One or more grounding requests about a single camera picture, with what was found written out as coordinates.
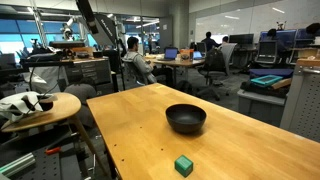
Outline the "green block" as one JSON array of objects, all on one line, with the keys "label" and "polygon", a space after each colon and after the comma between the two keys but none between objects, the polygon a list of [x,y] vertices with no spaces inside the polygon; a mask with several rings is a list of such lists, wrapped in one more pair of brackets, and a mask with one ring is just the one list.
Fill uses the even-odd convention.
[{"label": "green block", "polygon": [[181,155],[174,161],[174,168],[183,177],[187,177],[193,171],[193,162],[185,155]]}]

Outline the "black bowl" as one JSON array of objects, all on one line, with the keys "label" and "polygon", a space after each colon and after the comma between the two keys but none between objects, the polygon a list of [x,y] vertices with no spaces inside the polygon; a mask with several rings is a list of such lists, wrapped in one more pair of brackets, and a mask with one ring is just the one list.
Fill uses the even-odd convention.
[{"label": "black bowl", "polygon": [[199,131],[206,121],[206,112],[192,104],[175,104],[165,111],[166,119],[171,128],[182,134]]}]

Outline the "seated person grey hoodie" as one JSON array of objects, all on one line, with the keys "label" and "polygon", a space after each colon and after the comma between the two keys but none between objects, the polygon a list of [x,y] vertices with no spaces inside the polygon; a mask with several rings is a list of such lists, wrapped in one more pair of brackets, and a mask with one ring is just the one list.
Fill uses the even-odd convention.
[{"label": "seated person grey hoodie", "polygon": [[133,62],[140,72],[146,77],[149,83],[156,83],[157,76],[164,75],[167,86],[173,86],[173,75],[170,68],[155,68],[151,61],[146,61],[144,56],[138,52],[139,40],[136,37],[127,39],[128,50],[124,60]]}]

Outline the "round meeting table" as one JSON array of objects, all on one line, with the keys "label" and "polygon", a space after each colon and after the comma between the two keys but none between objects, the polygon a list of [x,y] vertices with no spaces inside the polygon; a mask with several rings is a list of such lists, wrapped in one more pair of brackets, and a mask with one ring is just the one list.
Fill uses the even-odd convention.
[{"label": "round meeting table", "polygon": [[176,73],[178,67],[183,67],[185,70],[184,78],[185,80],[188,79],[188,69],[193,68],[199,65],[202,65],[205,60],[199,59],[199,60],[182,60],[181,58],[171,60],[171,59],[163,59],[162,55],[147,55],[145,56],[146,61],[151,61],[154,64],[159,65],[166,65],[173,68],[173,83],[177,83]]}]

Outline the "open laptop blue screen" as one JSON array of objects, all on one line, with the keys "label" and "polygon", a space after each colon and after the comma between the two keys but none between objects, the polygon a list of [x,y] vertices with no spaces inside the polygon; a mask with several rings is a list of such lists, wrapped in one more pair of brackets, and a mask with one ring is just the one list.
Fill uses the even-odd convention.
[{"label": "open laptop blue screen", "polygon": [[177,48],[166,48],[164,57],[162,58],[162,61],[171,61],[175,60],[177,57],[178,49]]}]

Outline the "grey office chair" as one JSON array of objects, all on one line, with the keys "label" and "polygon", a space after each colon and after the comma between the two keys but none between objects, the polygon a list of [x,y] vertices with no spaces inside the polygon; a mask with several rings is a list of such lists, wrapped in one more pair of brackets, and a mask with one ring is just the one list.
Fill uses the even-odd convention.
[{"label": "grey office chair", "polygon": [[198,69],[198,72],[204,76],[206,85],[197,90],[197,97],[212,95],[219,101],[218,90],[224,90],[226,96],[230,94],[231,89],[223,84],[223,80],[230,76],[229,62],[235,46],[236,43],[227,43],[206,53],[204,64]]}]

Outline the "grey drawer cabinet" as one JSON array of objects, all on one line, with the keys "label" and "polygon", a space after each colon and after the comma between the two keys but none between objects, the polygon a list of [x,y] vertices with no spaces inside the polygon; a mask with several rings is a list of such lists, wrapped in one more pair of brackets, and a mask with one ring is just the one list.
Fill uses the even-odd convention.
[{"label": "grey drawer cabinet", "polygon": [[106,59],[75,62],[72,67],[67,66],[65,71],[69,83],[82,78],[91,78],[96,84],[111,82],[111,69]]}]

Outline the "crouching person grey shirt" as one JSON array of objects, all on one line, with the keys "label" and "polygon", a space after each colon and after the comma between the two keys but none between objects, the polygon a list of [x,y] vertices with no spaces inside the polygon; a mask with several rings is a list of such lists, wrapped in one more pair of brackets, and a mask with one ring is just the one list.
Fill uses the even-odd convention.
[{"label": "crouching person grey shirt", "polygon": [[85,127],[91,128],[94,124],[94,118],[87,105],[87,100],[97,96],[94,80],[84,77],[80,81],[67,86],[65,92],[76,96],[80,100],[81,109],[77,113],[77,117]]}]

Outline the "photo softbox light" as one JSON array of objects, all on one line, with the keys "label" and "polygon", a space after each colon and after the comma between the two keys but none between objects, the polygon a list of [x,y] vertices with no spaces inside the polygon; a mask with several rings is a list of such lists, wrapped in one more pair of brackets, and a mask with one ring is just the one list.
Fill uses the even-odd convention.
[{"label": "photo softbox light", "polygon": [[98,45],[117,44],[115,22],[101,13],[94,13],[88,0],[76,0],[82,19]]}]

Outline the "computer monitor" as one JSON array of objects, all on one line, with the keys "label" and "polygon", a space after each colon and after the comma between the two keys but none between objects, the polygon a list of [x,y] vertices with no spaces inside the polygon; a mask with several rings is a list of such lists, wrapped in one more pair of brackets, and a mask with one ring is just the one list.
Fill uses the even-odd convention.
[{"label": "computer monitor", "polygon": [[236,34],[229,36],[230,43],[237,43],[239,45],[252,44],[253,43],[253,34]]}]

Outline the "round wooden side table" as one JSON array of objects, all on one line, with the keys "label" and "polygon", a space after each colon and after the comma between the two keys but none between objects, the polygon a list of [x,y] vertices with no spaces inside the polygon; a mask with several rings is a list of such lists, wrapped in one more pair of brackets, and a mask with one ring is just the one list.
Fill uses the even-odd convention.
[{"label": "round wooden side table", "polygon": [[73,123],[78,132],[80,133],[82,139],[87,144],[92,154],[95,154],[95,160],[99,167],[103,171],[104,175],[107,176],[108,172],[105,165],[102,163],[100,156],[97,153],[96,148],[92,144],[85,128],[83,127],[81,121],[76,116],[76,114],[81,109],[81,101],[74,95],[69,93],[55,93],[57,100],[53,102],[53,107],[44,112],[33,113],[17,123],[12,123],[7,121],[2,127],[2,132],[18,132],[31,128],[40,128],[42,126],[60,122],[64,119],[69,119]]}]

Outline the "teal tray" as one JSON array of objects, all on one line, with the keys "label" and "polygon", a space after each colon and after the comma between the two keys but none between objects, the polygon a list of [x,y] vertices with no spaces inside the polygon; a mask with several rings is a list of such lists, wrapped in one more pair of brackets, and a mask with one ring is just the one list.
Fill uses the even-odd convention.
[{"label": "teal tray", "polygon": [[282,80],[281,76],[266,75],[258,78],[253,78],[251,82],[261,87],[267,87],[267,86],[273,85],[274,83],[280,80]]}]

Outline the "grey storage bin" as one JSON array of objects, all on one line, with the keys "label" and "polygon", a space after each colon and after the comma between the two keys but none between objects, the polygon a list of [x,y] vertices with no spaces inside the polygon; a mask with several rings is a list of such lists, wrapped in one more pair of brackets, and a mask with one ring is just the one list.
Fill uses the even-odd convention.
[{"label": "grey storage bin", "polygon": [[251,118],[279,127],[284,111],[285,99],[262,95],[240,89],[238,111]]}]

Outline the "perforated grey metal cabinet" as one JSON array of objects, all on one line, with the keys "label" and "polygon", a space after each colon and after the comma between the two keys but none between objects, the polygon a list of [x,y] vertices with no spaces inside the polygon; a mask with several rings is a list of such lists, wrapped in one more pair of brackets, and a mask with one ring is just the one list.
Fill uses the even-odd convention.
[{"label": "perforated grey metal cabinet", "polygon": [[299,59],[280,127],[320,142],[320,61]]}]

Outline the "aluminium extrusion bar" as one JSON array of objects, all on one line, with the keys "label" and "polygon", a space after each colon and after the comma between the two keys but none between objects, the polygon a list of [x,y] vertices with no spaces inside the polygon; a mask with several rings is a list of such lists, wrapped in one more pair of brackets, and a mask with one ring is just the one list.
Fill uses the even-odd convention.
[{"label": "aluminium extrusion bar", "polygon": [[35,163],[35,157],[32,153],[28,153],[0,168],[0,173],[6,177],[11,177],[18,172],[28,168]]}]

